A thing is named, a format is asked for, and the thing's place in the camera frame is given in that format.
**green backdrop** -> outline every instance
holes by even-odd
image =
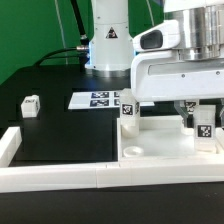
[[[162,8],[152,4],[156,24],[163,20]],[[78,0],[86,32],[93,36],[90,0]],[[79,34],[70,0],[58,0],[67,47],[79,45]],[[130,34],[135,36],[152,26],[145,0],[129,0]],[[63,48],[55,0],[0,1],[0,84],[17,69],[31,66],[46,53]],[[61,64],[49,61],[48,64]]]

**small white block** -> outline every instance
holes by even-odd
[[[37,117],[40,110],[39,96],[33,95],[25,97],[23,103],[21,104],[21,109],[23,118]]]

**white platform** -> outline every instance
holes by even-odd
[[[117,122],[119,161],[183,158],[187,156],[209,156],[224,152],[224,131],[216,129],[216,148],[213,153],[194,149],[193,129],[184,129],[180,116],[145,117],[140,119],[140,132],[136,138],[122,136],[120,120]],[[124,150],[140,148],[144,156],[125,157]]]

